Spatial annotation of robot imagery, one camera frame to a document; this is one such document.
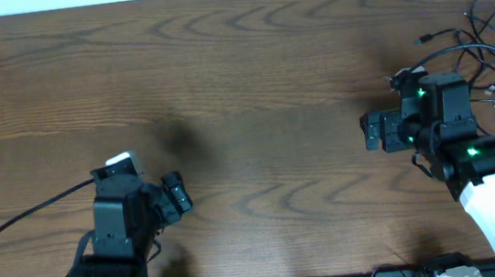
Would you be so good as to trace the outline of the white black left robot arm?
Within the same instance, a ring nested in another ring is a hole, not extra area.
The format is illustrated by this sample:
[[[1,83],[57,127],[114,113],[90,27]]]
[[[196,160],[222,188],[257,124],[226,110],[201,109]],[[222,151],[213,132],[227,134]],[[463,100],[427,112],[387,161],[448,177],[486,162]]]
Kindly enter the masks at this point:
[[[149,252],[160,231],[192,210],[177,172],[161,185],[134,173],[95,179],[94,229],[81,240],[66,277],[148,277]]]

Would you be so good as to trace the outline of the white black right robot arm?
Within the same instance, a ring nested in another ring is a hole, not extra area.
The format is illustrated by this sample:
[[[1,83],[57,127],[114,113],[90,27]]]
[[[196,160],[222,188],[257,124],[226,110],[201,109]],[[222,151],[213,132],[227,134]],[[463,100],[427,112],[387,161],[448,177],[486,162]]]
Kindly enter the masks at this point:
[[[445,183],[495,253],[495,136],[481,136],[460,74],[416,72],[393,79],[397,109],[360,118],[368,150],[412,150],[423,173]]]

